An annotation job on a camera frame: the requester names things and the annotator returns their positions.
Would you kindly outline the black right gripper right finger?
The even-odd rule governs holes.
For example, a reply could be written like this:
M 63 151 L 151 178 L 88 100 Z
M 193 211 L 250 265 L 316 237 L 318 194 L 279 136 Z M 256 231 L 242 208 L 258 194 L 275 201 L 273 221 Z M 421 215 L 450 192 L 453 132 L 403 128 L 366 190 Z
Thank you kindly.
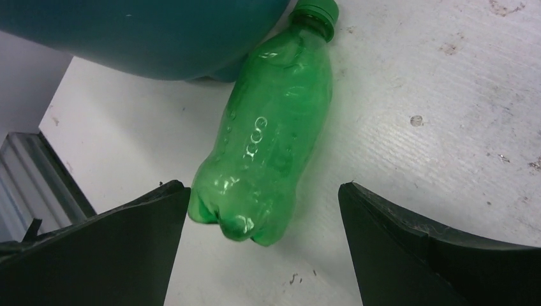
M 539 305 L 540 249 L 467 233 L 354 182 L 338 200 L 364 305 Z

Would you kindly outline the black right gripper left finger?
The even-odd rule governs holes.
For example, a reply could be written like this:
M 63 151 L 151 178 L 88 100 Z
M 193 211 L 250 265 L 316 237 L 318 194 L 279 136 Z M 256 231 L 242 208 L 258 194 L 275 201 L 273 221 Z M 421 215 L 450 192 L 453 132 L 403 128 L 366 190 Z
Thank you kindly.
M 1 244 L 2 305 L 163 305 L 190 188 L 172 180 L 78 224 Z

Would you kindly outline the green plastic bottle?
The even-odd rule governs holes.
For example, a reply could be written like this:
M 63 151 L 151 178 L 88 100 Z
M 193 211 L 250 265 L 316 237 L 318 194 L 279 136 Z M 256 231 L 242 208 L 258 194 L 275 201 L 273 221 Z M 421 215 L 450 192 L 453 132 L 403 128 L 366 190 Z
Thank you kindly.
M 288 27 L 250 53 L 193 180 L 192 221 L 217 224 L 237 242 L 282 238 L 329 112 L 338 18 L 335 1 L 298 1 Z

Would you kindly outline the teal plastic bin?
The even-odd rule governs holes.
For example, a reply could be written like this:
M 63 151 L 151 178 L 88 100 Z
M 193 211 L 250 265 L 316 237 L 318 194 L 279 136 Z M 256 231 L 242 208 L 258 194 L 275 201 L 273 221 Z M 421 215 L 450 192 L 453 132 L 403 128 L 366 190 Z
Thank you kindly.
M 287 1 L 2 0 L 1 30 L 155 80 L 237 80 Z

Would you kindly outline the aluminium table frame rail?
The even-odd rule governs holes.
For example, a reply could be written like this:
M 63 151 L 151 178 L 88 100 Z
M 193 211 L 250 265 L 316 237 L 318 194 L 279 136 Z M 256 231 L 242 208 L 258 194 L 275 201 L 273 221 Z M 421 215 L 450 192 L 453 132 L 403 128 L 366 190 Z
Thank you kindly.
M 9 133 L 1 144 L 1 241 L 21 241 L 35 219 L 39 234 L 96 212 L 42 133 Z

